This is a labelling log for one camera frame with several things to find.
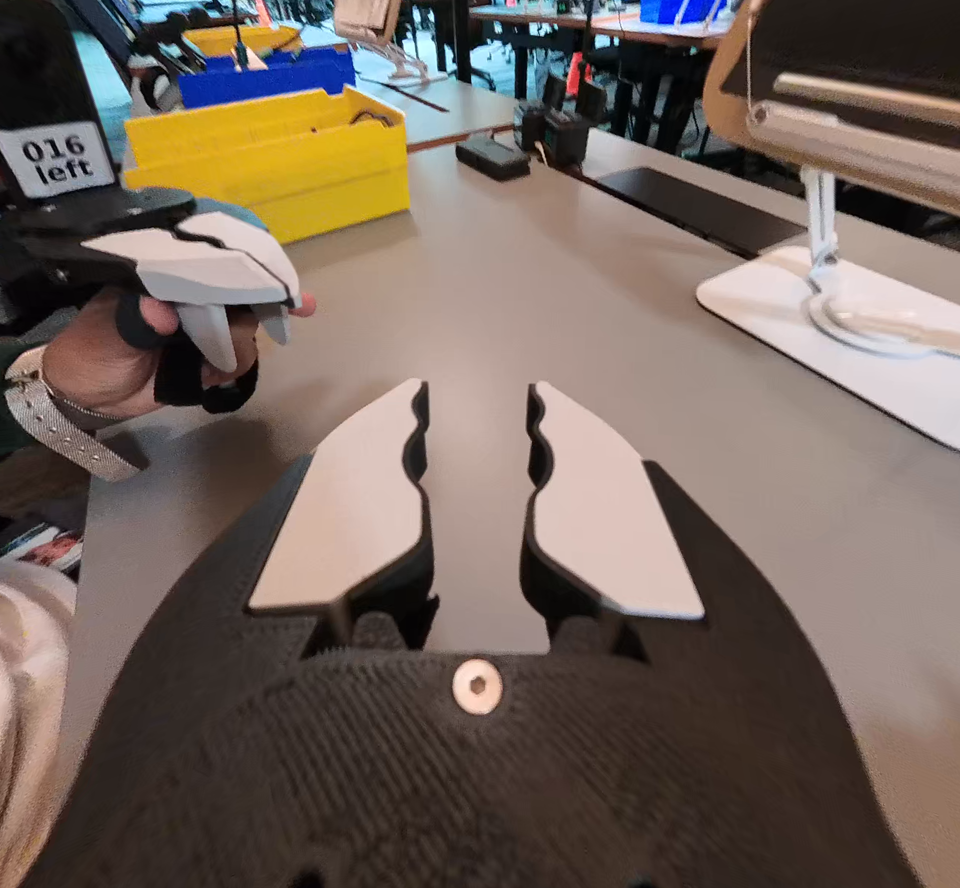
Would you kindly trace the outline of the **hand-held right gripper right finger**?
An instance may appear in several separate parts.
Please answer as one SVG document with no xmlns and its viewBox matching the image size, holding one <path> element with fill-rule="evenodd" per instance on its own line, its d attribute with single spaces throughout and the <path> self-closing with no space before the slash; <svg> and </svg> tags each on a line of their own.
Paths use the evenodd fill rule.
<svg viewBox="0 0 960 888">
<path fill-rule="evenodd" d="M 521 591 L 549 641 L 576 618 L 705 622 L 647 460 L 548 381 L 529 385 L 525 427 Z"/>
</svg>

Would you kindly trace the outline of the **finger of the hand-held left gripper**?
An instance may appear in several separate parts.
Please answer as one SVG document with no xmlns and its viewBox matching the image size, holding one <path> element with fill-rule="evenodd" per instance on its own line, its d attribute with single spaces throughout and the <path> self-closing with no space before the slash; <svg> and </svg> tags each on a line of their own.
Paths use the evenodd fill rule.
<svg viewBox="0 0 960 888">
<path fill-rule="evenodd" d="M 86 239 L 82 246 L 133 264 L 147 293 L 174 304 L 179 324 L 205 360 L 220 371 L 236 370 L 228 306 L 210 302 L 210 246 L 184 241 L 179 230 L 138 230 Z"/>
<path fill-rule="evenodd" d="M 268 231 L 210 211 L 179 223 L 178 237 L 210 246 L 218 256 L 208 264 L 210 302 L 251 308 L 273 342 L 289 343 L 291 313 L 302 304 L 303 294 L 292 261 Z"/>
</svg>

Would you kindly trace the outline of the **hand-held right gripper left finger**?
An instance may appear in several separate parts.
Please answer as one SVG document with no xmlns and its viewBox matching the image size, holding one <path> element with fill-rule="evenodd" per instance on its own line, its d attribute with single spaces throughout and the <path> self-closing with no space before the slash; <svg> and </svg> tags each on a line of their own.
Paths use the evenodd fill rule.
<svg viewBox="0 0 960 888">
<path fill-rule="evenodd" d="M 247 610 L 315 613 L 349 643 L 368 613 L 421 647 L 439 606 L 427 469 L 429 387 L 408 378 L 350 415 L 313 450 L 270 541 Z"/>
</svg>

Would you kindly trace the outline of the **yellow plastic bin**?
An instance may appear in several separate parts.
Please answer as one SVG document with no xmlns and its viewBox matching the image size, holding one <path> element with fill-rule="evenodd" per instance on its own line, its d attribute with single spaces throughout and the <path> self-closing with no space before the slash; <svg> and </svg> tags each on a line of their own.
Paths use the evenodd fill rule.
<svg viewBox="0 0 960 888">
<path fill-rule="evenodd" d="M 288 25 L 241 25 L 239 34 L 246 48 L 261 56 L 275 51 L 296 52 L 304 47 L 300 30 Z M 218 25 L 187 29 L 183 39 L 206 57 L 228 56 L 235 49 L 236 28 Z"/>
<path fill-rule="evenodd" d="M 126 122 L 128 187 L 175 187 L 251 211 L 283 244 L 409 210 L 401 110 L 352 87 Z"/>
</svg>

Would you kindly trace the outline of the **person's left hand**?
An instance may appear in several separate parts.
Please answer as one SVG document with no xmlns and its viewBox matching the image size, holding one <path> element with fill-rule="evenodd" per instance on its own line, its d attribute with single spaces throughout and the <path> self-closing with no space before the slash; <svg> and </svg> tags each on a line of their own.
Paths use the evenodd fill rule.
<svg viewBox="0 0 960 888">
<path fill-rule="evenodd" d="M 171 401 L 157 374 L 163 345 L 150 349 L 129 344 L 117 327 L 117 312 L 136 302 L 139 323 L 152 337 L 164 340 L 180 328 L 174 305 L 151 296 L 133 295 L 117 287 L 98 291 L 76 317 L 46 346 L 43 374 L 50 388 L 66 402 L 96 415 L 128 420 L 150 414 Z"/>
</svg>

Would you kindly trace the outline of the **blue plastic bin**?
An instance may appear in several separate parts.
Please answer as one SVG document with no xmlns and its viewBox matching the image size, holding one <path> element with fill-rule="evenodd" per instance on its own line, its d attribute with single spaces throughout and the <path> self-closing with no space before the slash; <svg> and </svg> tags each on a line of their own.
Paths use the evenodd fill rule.
<svg viewBox="0 0 960 888">
<path fill-rule="evenodd" d="M 206 64 L 205 70 L 177 80 L 188 110 L 310 90 L 340 94 L 356 84 L 354 56 L 334 45 L 274 51 L 262 67 L 240 69 L 226 56 L 209 58 Z"/>
</svg>

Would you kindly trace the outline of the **grey woven wristwatch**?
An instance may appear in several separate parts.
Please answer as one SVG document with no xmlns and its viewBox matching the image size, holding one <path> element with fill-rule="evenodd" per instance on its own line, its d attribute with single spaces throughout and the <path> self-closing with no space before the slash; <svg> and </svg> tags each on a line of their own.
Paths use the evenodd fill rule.
<svg viewBox="0 0 960 888">
<path fill-rule="evenodd" d="M 102 443 L 65 414 L 43 373 L 40 346 L 25 351 L 6 368 L 3 404 L 31 439 L 102 481 L 116 483 L 145 471 Z"/>
</svg>

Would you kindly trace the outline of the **black rectangular box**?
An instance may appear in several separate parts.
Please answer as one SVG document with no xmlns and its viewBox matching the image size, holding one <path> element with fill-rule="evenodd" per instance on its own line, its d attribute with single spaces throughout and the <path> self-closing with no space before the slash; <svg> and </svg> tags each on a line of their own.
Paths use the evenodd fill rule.
<svg viewBox="0 0 960 888">
<path fill-rule="evenodd" d="M 455 143 L 454 151 L 458 162 L 499 183 L 530 175 L 529 156 L 495 138 L 466 138 Z"/>
</svg>

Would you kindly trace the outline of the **colourful magazine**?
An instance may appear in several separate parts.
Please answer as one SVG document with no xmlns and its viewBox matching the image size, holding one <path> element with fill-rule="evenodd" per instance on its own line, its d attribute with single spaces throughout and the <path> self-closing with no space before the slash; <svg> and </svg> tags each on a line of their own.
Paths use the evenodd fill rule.
<svg viewBox="0 0 960 888">
<path fill-rule="evenodd" d="M 2 531 L 1 566 L 33 566 L 75 576 L 82 562 L 84 536 L 49 522 L 18 522 Z"/>
</svg>

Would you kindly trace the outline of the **black vertical pole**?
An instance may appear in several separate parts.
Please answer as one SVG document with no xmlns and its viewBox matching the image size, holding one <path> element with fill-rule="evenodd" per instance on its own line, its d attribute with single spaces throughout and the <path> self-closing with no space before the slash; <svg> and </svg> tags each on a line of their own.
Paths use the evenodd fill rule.
<svg viewBox="0 0 960 888">
<path fill-rule="evenodd" d="M 460 82 L 473 84 L 470 36 L 470 0 L 452 0 L 454 51 L 457 78 Z"/>
</svg>

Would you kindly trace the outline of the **black charger device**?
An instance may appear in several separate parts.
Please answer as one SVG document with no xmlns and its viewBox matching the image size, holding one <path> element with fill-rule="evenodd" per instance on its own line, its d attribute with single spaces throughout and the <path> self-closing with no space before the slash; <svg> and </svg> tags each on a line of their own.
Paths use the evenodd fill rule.
<svg viewBox="0 0 960 888">
<path fill-rule="evenodd" d="M 605 122 L 607 114 L 607 92 L 590 80 L 579 82 L 572 111 L 564 108 L 567 97 L 567 81 L 548 74 L 540 99 L 517 103 L 512 120 L 519 150 L 560 170 L 582 165 L 590 130 Z"/>
</svg>

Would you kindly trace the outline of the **black flat pad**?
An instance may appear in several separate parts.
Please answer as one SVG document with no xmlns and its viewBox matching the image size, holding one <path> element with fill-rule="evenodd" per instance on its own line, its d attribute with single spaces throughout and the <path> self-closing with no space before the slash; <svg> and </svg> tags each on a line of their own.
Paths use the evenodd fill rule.
<svg viewBox="0 0 960 888">
<path fill-rule="evenodd" d="M 591 183 L 738 258 L 756 258 L 807 232 L 795 222 L 647 166 L 602 175 Z"/>
</svg>

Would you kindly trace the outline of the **person's cream trousers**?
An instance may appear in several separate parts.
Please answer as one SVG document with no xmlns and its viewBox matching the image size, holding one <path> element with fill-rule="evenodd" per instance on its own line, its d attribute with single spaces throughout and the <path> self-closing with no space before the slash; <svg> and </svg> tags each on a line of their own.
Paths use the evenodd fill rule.
<svg viewBox="0 0 960 888">
<path fill-rule="evenodd" d="M 62 766 L 77 585 L 57 570 L 1 570 L 1 885 L 18 886 L 66 801 Z"/>
</svg>

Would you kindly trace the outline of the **long wooden office desk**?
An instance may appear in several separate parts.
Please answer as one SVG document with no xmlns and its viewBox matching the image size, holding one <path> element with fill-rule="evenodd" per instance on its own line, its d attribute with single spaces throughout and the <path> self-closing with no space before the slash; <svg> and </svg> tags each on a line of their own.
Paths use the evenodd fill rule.
<svg viewBox="0 0 960 888">
<path fill-rule="evenodd" d="M 525 30 L 530 25 L 551 25 L 559 29 L 582 32 L 587 18 L 583 13 L 557 14 L 553 6 L 544 8 L 529 5 L 474 6 L 469 9 L 471 18 L 482 22 L 495 22 L 504 27 L 519 27 Z M 594 15 L 590 31 L 626 42 L 643 42 L 674 47 L 714 49 L 726 37 L 733 25 L 733 18 L 715 18 L 710 26 L 703 21 L 659 23 L 643 21 L 638 9 L 620 12 L 602 12 Z"/>
</svg>

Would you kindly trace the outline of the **white tablet stand with board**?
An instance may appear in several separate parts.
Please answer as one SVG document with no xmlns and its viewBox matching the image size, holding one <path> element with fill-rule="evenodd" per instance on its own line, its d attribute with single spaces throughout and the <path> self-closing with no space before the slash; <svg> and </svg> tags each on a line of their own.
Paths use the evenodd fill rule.
<svg viewBox="0 0 960 888">
<path fill-rule="evenodd" d="M 958 0 L 744 0 L 703 89 L 714 133 L 798 167 L 808 249 L 702 282 L 700 306 L 951 450 L 958 303 L 841 258 L 836 184 L 958 218 Z"/>
</svg>

